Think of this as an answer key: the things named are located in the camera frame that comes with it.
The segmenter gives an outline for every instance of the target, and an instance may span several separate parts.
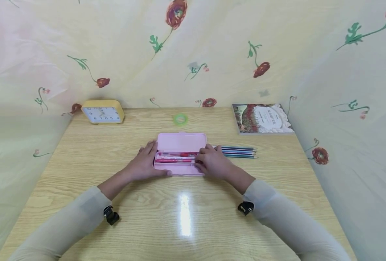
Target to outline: person's left hand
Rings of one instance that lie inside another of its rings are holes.
[[[138,155],[119,172],[130,176],[132,181],[140,181],[152,177],[171,176],[171,170],[156,170],[152,167],[155,153],[157,153],[157,146],[157,141],[153,140],[147,143],[145,148],[141,147]]]

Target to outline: wood grain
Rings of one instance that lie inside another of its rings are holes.
[[[341,226],[295,135],[240,136],[231,108],[127,109],[124,123],[93,125],[75,115],[7,239],[0,260],[91,186],[121,170],[161,132],[204,132],[213,145],[252,146],[258,159],[232,159],[320,222],[347,250]],[[172,117],[185,113],[179,127]],[[298,260],[270,229],[237,210],[225,182],[170,177],[136,182],[114,200],[121,220],[103,222],[61,260]]]

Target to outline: yellow alarm clock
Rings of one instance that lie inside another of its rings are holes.
[[[125,118],[122,106],[116,100],[86,101],[81,110],[94,124],[117,124]]]

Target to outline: book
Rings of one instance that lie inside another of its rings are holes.
[[[280,104],[233,104],[240,134],[293,134]]]

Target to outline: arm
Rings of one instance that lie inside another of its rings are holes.
[[[53,215],[32,233],[9,260],[56,261],[103,220],[103,210],[124,187],[135,180],[171,175],[152,167],[157,142],[141,147],[138,155],[121,171],[97,187],[91,187],[75,201]]]
[[[196,157],[196,166],[206,175],[224,179],[244,200],[254,203],[254,217],[274,231],[302,261],[347,261],[342,246],[319,223],[295,203],[265,183],[232,164],[218,146],[209,144]]]

